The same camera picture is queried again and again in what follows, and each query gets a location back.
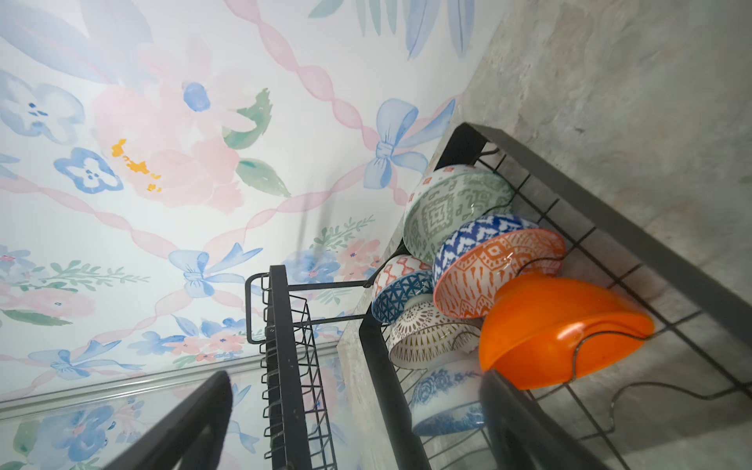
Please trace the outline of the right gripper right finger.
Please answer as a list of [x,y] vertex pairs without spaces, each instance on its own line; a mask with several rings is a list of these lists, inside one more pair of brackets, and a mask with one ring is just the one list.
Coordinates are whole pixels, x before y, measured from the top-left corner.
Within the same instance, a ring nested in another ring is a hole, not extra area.
[[498,468],[607,468],[499,372],[484,374],[480,403]]

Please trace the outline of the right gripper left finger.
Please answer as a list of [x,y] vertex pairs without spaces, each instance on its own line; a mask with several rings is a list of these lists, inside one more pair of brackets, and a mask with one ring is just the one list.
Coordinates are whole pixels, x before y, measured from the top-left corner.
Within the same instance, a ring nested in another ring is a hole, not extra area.
[[229,375],[215,372],[107,467],[111,470],[218,468],[232,404]]

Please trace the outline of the blue floral bowl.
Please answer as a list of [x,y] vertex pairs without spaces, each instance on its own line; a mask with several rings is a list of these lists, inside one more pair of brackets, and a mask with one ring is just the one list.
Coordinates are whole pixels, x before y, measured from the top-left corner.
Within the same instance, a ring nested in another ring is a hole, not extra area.
[[454,352],[428,370],[414,387],[411,429],[419,437],[446,436],[483,428],[483,379],[477,352]]

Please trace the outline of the orange bowl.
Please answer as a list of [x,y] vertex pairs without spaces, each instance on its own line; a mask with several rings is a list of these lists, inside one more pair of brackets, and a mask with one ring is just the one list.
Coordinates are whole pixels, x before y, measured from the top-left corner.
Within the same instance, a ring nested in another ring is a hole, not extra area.
[[519,390],[553,387],[624,360],[654,331],[648,313],[612,291],[522,275],[495,295],[482,327],[480,366]]

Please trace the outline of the brown white patterned bowl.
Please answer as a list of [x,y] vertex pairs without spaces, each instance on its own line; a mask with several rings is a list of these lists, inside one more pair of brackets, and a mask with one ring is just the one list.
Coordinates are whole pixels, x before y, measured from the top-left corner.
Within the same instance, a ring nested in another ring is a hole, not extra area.
[[419,295],[387,329],[386,348],[390,362],[403,369],[426,369],[446,354],[469,354],[480,342],[481,318],[444,315],[429,294]]

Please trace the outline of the red patterned bowl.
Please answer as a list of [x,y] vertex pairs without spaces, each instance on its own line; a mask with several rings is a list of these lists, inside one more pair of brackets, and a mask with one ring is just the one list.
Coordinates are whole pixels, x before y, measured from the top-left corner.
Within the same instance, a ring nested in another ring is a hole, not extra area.
[[566,240],[517,215],[483,215],[440,244],[433,262],[434,304],[459,319],[486,316],[495,295],[520,275],[554,276]]

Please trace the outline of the black wire dish rack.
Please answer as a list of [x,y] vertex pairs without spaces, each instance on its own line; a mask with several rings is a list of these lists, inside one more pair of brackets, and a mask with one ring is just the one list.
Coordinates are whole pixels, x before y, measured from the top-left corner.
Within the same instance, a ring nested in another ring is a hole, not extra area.
[[[548,188],[582,212],[595,229],[612,236],[626,250],[678,289],[701,313],[711,315],[738,340],[751,340],[751,307],[699,268],[657,241],[603,203],[589,191],[546,162],[541,156],[493,128],[462,123],[452,133],[439,164],[474,164],[487,155],[488,145],[503,158],[515,160]],[[266,458],[275,469],[333,469],[336,452],[325,405],[325,393],[318,375],[318,355],[309,309],[294,309],[294,300],[303,298],[307,285],[290,281],[284,266],[251,276],[248,287],[262,291],[266,312],[266,338],[260,341],[266,384],[268,420],[266,436],[270,448]],[[504,319],[505,327],[493,336],[509,340],[520,334],[531,339],[562,324],[566,313],[575,319],[585,317],[586,296],[576,294],[572,307],[563,303],[567,286],[553,283],[540,274],[524,269],[503,287],[495,299],[493,319]],[[386,347],[378,336],[371,313],[360,316],[360,342],[375,393],[385,420],[397,464],[401,469],[425,469],[429,465],[421,442],[407,430],[407,405],[397,395],[397,374],[387,364]],[[481,403],[490,416],[487,448],[501,469],[598,469],[601,462],[583,443],[566,433],[521,388],[512,372],[492,369],[483,378]]]

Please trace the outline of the dark blue patterned bowl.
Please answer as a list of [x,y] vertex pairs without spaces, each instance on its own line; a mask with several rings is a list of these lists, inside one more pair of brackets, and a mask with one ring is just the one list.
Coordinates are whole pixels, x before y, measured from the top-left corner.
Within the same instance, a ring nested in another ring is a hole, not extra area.
[[376,277],[371,314],[382,324],[392,324],[411,299],[432,293],[431,266],[411,255],[397,255],[386,262]]

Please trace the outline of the green patterned bowl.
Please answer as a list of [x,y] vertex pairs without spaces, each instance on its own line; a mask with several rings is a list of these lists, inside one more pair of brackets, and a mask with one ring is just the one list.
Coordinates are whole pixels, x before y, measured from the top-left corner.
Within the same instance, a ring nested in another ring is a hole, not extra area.
[[415,258],[432,264],[454,231],[487,213],[508,213],[513,196],[512,186],[489,170],[466,164],[439,168],[409,197],[403,242]]

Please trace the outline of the left corner aluminium profile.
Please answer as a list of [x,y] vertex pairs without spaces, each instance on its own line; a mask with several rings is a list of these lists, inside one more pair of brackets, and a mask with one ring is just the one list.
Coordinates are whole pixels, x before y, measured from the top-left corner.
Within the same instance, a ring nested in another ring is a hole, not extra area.
[[96,401],[109,401],[131,395],[150,393],[166,388],[203,383],[215,372],[224,371],[229,375],[259,370],[262,368],[262,355],[237,358],[228,362],[183,368],[135,378],[121,379],[78,387],[66,391],[45,393],[39,396],[12,399],[1,404],[1,419],[20,418],[66,407],[80,407]]

